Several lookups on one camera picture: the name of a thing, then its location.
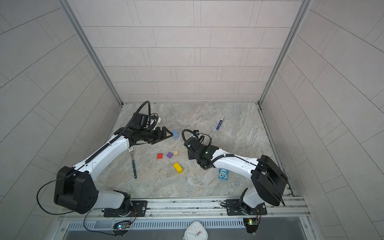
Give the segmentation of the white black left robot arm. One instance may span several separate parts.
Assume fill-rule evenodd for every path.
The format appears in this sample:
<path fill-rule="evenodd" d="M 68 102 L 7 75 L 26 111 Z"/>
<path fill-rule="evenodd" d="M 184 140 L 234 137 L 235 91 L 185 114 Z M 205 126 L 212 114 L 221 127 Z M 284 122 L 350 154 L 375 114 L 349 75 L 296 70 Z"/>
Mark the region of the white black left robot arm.
<path fill-rule="evenodd" d="M 166 127 L 153 130 L 120 128 L 110 140 L 91 156 L 57 173 L 54 203 L 79 214 L 101 209 L 105 217 L 125 217 L 133 213 L 131 196 L 122 191 L 98 191 L 94 181 L 122 152 L 131 150 L 138 141 L 156 144 L 171 138 Z"/>

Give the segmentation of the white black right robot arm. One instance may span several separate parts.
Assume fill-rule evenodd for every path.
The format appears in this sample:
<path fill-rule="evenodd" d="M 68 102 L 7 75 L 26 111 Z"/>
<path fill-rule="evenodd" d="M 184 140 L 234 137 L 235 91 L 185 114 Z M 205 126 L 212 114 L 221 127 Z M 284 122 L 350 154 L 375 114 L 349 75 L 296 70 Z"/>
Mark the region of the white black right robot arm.
<path fill-rule="evenodd" d="M 224 203 L 225 208 L 243 215 L 260 215 L 265 203 L 275 207 L 285 204 L 283 193 L 288 177 L 270 157 L 238 156 L 213 145 L 206 146 L 203 139 L 190 137 L 184 140 L 190 160 L 196 160 L 203 170 L 219 168 L 242 175 L 254 185 L 245 189 L 236 203 Z"/>

